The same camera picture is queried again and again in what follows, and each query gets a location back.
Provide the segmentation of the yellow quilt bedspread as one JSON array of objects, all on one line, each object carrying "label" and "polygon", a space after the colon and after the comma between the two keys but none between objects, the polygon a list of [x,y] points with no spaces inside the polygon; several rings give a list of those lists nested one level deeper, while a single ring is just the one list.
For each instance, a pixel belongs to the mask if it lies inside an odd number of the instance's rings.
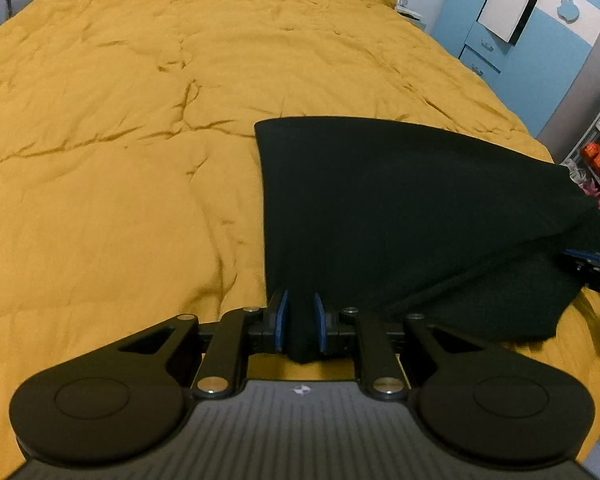
[{"label": "yellow quilt bedspread", "polygon": [[0,479],[27,378],[262,304],[253,126],[304,115],[550,158],[394,0],[36,0],[0,26]]}]

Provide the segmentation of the black pants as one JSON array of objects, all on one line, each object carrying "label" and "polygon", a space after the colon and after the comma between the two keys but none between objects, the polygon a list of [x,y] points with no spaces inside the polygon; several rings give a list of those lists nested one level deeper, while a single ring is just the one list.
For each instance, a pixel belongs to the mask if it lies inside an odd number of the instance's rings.
[{"label": "black pants", "polygon": [[282,300],[277,348],[309,363],[326,316],[420,313],[492,342],[556,334],[600,252],[600,207],[563,166],[464,134],[355,117],[254,127],[265,287]]}]

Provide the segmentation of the blue nightstand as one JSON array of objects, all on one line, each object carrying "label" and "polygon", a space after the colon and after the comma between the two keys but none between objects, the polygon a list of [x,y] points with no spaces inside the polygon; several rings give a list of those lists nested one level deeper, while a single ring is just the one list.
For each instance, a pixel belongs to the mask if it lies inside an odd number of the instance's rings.
[{"label": "blue nightstand", "polygon": [[406,11],[399,11],[399,14],[402,18],[406,18],[407,21],[410,21],[413,25],[417,26],[421,30],[426,29],[426,23],[422,20],[422,16],[417,13],[411,13]]}]

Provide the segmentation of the blue white wardrobe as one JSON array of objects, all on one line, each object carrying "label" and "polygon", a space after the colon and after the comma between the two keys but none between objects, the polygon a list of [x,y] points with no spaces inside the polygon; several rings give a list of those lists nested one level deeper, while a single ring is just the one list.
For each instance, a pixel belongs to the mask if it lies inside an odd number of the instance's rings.
[{"label": "blue white wardrobe", "polygon": [[432,36],[537,136],[600,36],[600,0],[444,0]]}]

